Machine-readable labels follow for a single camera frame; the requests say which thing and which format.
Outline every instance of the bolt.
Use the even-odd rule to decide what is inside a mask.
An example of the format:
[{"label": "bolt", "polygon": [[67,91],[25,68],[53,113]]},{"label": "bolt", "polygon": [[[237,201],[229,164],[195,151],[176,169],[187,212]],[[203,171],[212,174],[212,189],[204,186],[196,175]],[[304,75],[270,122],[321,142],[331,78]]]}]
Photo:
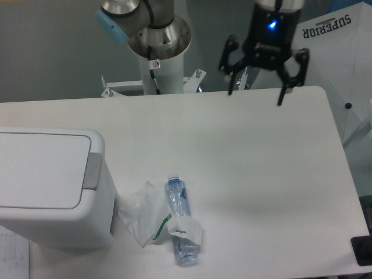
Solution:
[{"label": "bolt", "polygon": [[103,87],[106,87],[107,84],[106,84],[106,82],[105,82],[105,77],[104,77],[104,76],[101,76],[101,80],[102,80],[102,85],[103,85]]}]

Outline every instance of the cable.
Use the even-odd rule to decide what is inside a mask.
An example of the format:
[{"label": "cable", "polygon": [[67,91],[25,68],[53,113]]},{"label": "cable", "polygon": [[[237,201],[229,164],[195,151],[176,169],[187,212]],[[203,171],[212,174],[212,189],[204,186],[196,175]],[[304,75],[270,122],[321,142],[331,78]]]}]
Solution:
[{"label": "cable", "polygon": [[[147,61],[151,60],[151,51],[152,51],[152,47],[148,45],[147,46]],[[156,94],[160,95],[161,94],[160,89],[159,89],[159,86],[158,86],[158,82],[156,81],[155,73],[153,72],[153,69],[150,69],[150,76],[153,80],[153,84],[155,86]]]}]

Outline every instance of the bottle cap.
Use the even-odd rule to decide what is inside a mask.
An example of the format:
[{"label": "bottle cap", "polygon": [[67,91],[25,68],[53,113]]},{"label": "bottle cap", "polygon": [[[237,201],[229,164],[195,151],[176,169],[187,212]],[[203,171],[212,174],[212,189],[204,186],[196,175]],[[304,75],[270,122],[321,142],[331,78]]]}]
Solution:
[{"label": "bottle cap", "polygon": [[171,181],[173,179],[180,179],[180,176],[178,176],[177,173],[172,173],[168,175],[168,181]]}]

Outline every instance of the metal bracket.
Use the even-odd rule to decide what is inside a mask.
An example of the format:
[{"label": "metal bracket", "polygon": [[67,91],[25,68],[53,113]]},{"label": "metal bracket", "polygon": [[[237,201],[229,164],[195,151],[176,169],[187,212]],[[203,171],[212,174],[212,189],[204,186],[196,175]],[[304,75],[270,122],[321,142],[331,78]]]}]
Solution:
[{"label": "metal bracket", "polygon": [[[206,72],[197,69],[191,77],[184,77],[184,93],[195,93],[198,92],[198,88],[200,83],[206,76]],[[101,76],[102,83],[105,81],[104,77]],[[126,91],[137,91],[142,90],[143,85],[141,80],[137,81],[122,81],[118,83],[103,83],[103,93],[101,94],[102,97],[118,97],[118,96],[125,96],[123,94],[118,93],[126,92]]]}]

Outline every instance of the paper sheet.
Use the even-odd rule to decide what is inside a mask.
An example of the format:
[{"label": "paper sheet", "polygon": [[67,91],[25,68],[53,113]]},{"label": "paper sheet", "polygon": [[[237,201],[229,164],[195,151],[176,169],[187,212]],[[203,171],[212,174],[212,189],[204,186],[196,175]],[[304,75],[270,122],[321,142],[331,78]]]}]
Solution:
[{"label": "paper sheet", "polygon": [[28,240],[0,226],[0,278],[29,278]]}]

